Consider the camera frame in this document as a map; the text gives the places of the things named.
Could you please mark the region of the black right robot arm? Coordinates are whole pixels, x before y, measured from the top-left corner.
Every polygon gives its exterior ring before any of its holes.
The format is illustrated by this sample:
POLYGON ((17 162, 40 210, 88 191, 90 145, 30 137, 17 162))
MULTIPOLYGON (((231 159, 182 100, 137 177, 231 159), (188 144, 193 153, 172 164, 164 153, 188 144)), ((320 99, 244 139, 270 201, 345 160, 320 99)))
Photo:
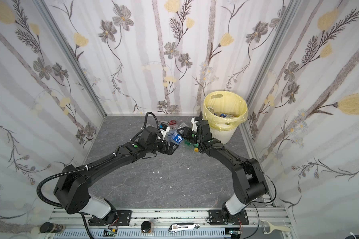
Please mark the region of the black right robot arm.
POLYGON ((249 203, 269 192, 266 175, 259 162, 246 159, 226 148, 223 143, 212 137, 206 120, 196 122, 196 130, 189 126, 181 127, 177 133, 186 141, 197 145, 200 153, 205 153, 222 163, 232 175, 234 194, 222 205, 222 218, 232 224, 242 218, 242 211, 249 203))

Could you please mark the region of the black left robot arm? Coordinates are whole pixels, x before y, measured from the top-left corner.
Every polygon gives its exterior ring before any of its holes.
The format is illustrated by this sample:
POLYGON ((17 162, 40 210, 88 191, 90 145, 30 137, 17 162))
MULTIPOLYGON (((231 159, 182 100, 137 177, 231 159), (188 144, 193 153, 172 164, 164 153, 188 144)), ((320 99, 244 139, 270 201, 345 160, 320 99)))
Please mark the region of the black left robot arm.
POLYGON ((70 215, 92 215, 101 225, 110 226, 119 218, 116 208, 108 200, 90 195, 89 188, 114 170, 139 159, 146 159, 148 153, 172 155, 178 147, 177 144, 165 140, 160 127, 148 126, 108 156, 79 167, 69 165, 61 173, 42 180, 36 193, 43 202, 64 208, 70 215), (57 202, 46 198, 42 192, 43 185, 53 179, 58 180, 53 192, 57 202))

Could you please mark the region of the blue label bottle white cap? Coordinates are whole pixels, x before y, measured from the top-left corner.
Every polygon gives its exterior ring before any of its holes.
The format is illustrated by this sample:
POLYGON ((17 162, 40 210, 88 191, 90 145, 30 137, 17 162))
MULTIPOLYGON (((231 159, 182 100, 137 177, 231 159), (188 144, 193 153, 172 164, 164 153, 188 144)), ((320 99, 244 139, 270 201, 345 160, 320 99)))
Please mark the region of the blue label bottle white cap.
POLYGON ((175 144, 181 144, 183 138, 176 131, 169 132, 168 138, 175 144))

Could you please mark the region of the green bottle yellow cap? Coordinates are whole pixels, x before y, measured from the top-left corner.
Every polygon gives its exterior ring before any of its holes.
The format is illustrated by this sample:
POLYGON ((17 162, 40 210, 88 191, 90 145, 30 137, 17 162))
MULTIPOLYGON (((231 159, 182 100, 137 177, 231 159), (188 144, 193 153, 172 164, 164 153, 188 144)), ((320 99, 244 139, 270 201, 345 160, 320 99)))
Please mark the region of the green bottle yellow cap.
POLYGON ((194 152, 199 152, 198 143, 193 143, 187 139, 184 140, 185 145, 191 146, 194 152))

